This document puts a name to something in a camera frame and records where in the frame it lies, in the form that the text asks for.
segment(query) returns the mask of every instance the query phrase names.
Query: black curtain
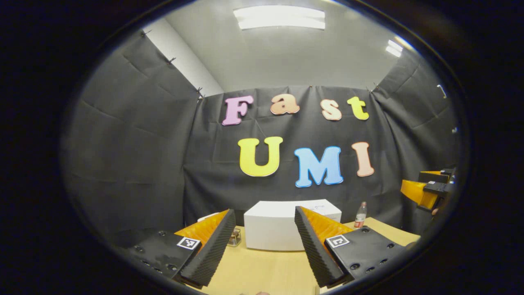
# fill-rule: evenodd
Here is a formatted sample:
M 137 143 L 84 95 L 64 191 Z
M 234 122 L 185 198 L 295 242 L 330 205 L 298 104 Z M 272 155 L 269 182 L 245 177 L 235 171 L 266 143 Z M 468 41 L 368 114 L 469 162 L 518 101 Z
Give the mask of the black curtain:
M 454 164 L 455 120 L 450 99 L 418 55 L 404 50 L 378 87 L 286 86 L 249 89 L 198 99 L 196 89 L 147 37 L 134 34 L 95 70 L 67 112 L 62 134 L 63 177 L 77 208 L 114 236 L 160 227 L 178 230 L 227 208 L 242 213 L 258 201 L 326 198 L 350 222 L 362 201 L 368 215 L 420 233 L 430 220 L 400 193 L 402 179 Z M 290 93 L 300 111 L 274 115 L 271 98 Z M 223 126 L 227 98 L 255 99 L 239 125 Z M 369 119 L 353 115 L 347 100 L 366 103 Z M 332 99 L 343 116 L 326 120 L 320 101 Z M 264 138 L 280 136 L 279 169 L 251 177 L 239 166 L 240 139 L 258 138 L 256 162 L 268 160 Z M 375 173 L 356 175 L 351 145 L 369 143 Z M 311 148 L 320 159 L 339 146 L 341 184 L 298 188 L 294 150 Z
M 138 32 L 72 102 L 63 124 L 63 177 L 101 234 L 183 227 L 182 160 L 198 97 Z
M 415 216 L 416 205 L 400 193 L 402 179 L 416 181 L 424 170 L 440 170 L 454 164 L 452 129 L 455 127 L 450 100 L 437 87 L 439 80 L 417 55 L 403 52 L 396 66 L 372 92 L 362 89 L 323 86 L 257 88 L 205 98 L 198 106 L 184 161 L 184 220 L 234 208 L 244 212 L 258 201 L 295 201 L 326 198 L 342 211 L 341 222 L 354 220 L 362 201 L 368 215 L 382 222 L 420 233 L 427 213 Z M 300 110 L 274 115 L 271 99 L 281 93 L 296 97 Z M 227 98 L 253 96 L 239 125 L 223 126 Z M 369 119 L 353 115 L 347 100 L 365 101 Z M 335 100 L 343 116 L 329 121 L 321 113 L 320 101 Z M 280 166 L 267 177 L 251 177 L 239 167 L 244 138 L 260 141 L 256 162 L 268 161 L 264 138 L 280 136 Z M 356 175 L 358 163 L 351 145 L 369 143 L 375 173 Z M 328 146 L 339 146 L 341 184 L 298 188 L 298 158 L 294 150 L 311 148 L 321 158 Z

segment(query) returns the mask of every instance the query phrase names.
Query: plastic bottle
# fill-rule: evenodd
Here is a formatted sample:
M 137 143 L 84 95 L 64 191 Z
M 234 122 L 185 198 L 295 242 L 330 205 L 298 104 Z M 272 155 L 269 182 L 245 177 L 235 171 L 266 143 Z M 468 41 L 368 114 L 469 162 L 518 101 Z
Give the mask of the plastic bottle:
M 367 205 L 366 202 L 362 202 L 361 207 L 357 211 L 357 217 L 355 218 L 355 228 L 361 228 L 364 225 L 364 219 L 366 219 Z

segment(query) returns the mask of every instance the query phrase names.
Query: fluorescent light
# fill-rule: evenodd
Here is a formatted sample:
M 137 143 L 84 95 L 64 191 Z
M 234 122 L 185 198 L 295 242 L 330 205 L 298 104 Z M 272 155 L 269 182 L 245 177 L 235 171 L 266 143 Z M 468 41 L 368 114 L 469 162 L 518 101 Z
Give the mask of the fluorescent light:
M 394 49 L 396 49 L 397 51 L 400 51 L 402 52 L 402 46 L 398 45 L 397 43 L 391 41 L 391 40 L 388 40 L 388 44 L 393 47 Z
M 240 8 L 233 11 L 240 29 L 273 26 L 293 26 L 325 29 L 325 13 L 320 10 L 287 6 L 264 5 Z
M 335 1 L 335 0 L 321 0 L 321 1 L 327 2 L 327 3 L 329 3 L 329 4 L 334 4 L 334 5 L 337 5 L 337 6 L 340 6 L 340 7 L 344 7 L 344 8 L 347 9 L 347 6 L 345 6 L 345 5 L 343 5 L 343 4 L 340 4 L 340 3 L 338 3 L 338 2 Z
M 401 54 L 400 51 L 394 49 L 394 48 L 391 47 L 391 46 L 386 47 L 386 51 L 389 52 L 389 53 L 391 53 L 391 54 L 393 54 L 393 55 L 396 56 L 396 57 L 400 57 L 400 54 Z
M 400 38 L 399 36 L 395 36 L 395 40 L 398 43 L 402 44 L 402 46 L 404 46 L 405 48 L 408 48 L 409 50 L 412 50 L 412 51 L 414 50 L 413 47 L 409 43 L 407 43 L 404 39 Z

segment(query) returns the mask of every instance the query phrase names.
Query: letter cutout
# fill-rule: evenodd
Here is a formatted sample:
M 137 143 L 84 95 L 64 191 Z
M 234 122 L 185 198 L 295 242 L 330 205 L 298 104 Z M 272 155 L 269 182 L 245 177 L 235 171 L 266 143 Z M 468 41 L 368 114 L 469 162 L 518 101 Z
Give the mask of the letter cutout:
M 358 171 L 357 175 L 360 177 L 370 176 L 375 173 L 375 169 L 371 167 L 369 162 L 369 154 L 367 148 L 369 144 L 367 142 L 357 142 L 351 145 L 351 147 L 357 152 L 358 160 Z
M 327 174 L 324 179 L 325 184 L 337 184 L 344 181 L 344 178 L 340 175 L 340 151 L 338 146 L 327 147 L 322 155 L 322 160 L 319 162 L 310 148 L 304 147 L 295 150 L 294 154 L 299 160 L 299 179 L 295 182 L 295 185 L 297 187 L 311 186 L 312 182 L 309 180 L 309 173 L 311 173 L 317 185 L 322 182 L 324 174 Z
M 353 109 L 353 114 L 357 119 L 359 120 L 367 120 L 369 118 L 369 114 L 365 113 L 362 110 L 362 107 L 366 106 L 366 102 L 358 99 L 358 97 L 353 96 L 352 98 L 347 100 L 347 103 L 351 105 L 351 108 Z
M 332 121 L 338 121 L 342 118 L 342 113 L 338 109 L 339 104 L 336 101 L 324 99 L 320 102 L 320 107 L 323 109 L 324 118 Z
M 271 105 L 271 112 L 275 115 L 281 115 L 285 113 L 294 114 L 300 110 L 297 105 L 297 99 L 291 94 L 279 94 L 271 99 L 274 102 Z
M 280 143 L 283 139 L 272 136 L 264 139 L 269 148 L 269 160 L 264 166 L 255 163 L 255 147 L 260 142 L 256 138 L 245 138 L 238 141 L 240 146 L 240 169 L 249 176 L 262 177 L 273 174 L 280 164 Z
M 247 113 L 247 104 L 253 103 L 253 97 L 243 96 L 228 98 L 225 102 L 227 104 L 226 118 L 222 121 L 222 125 L 238 125 L 242 122 L 242 119 L 240 119 L 237 114 L 240 113 L 240 115 L 244 116 Z

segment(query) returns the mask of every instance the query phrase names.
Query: white cardboard box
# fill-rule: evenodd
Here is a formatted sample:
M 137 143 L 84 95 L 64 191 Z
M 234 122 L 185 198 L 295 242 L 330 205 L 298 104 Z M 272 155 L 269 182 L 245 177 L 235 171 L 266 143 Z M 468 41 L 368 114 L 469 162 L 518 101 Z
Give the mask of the white cardboard box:
M 247 248 L 300 251 L 302 240 L 294 223 L 295 206 L 302 206 L 340 222 L 342 212 L 328 200 L 259 201 L 244 213 Z

